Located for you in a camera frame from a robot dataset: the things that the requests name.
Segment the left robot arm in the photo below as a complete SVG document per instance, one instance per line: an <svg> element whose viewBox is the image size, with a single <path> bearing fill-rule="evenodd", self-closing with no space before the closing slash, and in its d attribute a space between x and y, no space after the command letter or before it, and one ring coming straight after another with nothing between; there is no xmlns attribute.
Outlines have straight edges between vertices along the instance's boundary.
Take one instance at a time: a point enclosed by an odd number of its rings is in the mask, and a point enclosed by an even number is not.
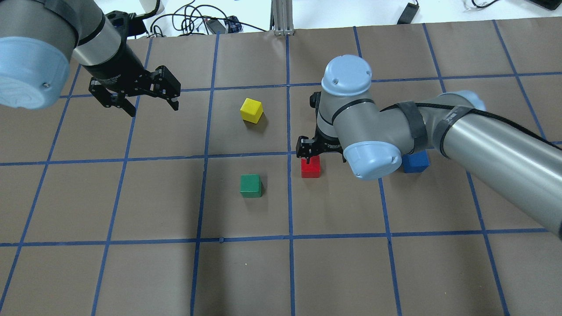
<svg viewBox="0 0 562 316"><path fill-rule="evenodd" d="M30 110L52 106L68 80L70 60L91 74L89 92L105 108L136 114L129 97L161 98L178 110L181 84L166 66L149 72L128 46L146 31L122 11L105 14L93 0L3 0L0 4L0 99Z"/></svg>

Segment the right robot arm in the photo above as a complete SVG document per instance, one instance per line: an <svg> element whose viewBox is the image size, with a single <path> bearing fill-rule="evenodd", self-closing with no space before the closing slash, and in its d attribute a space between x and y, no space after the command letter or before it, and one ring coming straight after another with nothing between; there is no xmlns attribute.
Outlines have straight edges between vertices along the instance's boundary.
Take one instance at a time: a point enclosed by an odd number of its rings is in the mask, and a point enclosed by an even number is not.
<svg viewBox="0 0 562 316"><path fill-rule="evenodd" d="M310 97L315 134L299 136L297 157L337 152L355 177L377 180L395 172L404 156L434 148L561 236L560 147L488 112L469 90L379 109L369 91L371 78L371 66L356 55L327 64L321 91Z"/></svg>

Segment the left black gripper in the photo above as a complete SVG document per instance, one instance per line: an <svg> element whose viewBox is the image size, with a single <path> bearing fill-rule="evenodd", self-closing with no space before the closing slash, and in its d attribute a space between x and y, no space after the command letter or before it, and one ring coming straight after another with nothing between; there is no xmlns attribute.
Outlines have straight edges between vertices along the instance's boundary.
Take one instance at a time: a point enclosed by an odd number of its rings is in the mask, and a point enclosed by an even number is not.
<svg viewBox="0 0 562 316"><path fill-rule="evenodd" d="M133 17L122 11L103 16L92 36L82 40L82 66L92 76L89 92L105 108L120 108L131 118L136 108L129 97L161 98L179 110L181 83L164 65L149 72L127 44Z"/></svg>

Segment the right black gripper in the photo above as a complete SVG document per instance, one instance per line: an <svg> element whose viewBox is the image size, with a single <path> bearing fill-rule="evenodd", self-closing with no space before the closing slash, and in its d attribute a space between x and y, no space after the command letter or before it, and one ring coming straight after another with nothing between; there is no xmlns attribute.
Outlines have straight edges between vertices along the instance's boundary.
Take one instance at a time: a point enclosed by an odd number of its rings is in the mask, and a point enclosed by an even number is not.
<svg viewBox="0 0 562 316"><path fill-rule="evenodd" d="M332 116L347 102L347 97L333 96L325 91L313 92L310 107L315 110L315 134L313 138L299 136L296 145L297 158L304 158L304 165L311 164L313 156L337 152L342 163L347 163L343 147L333 126Z"/></svg>

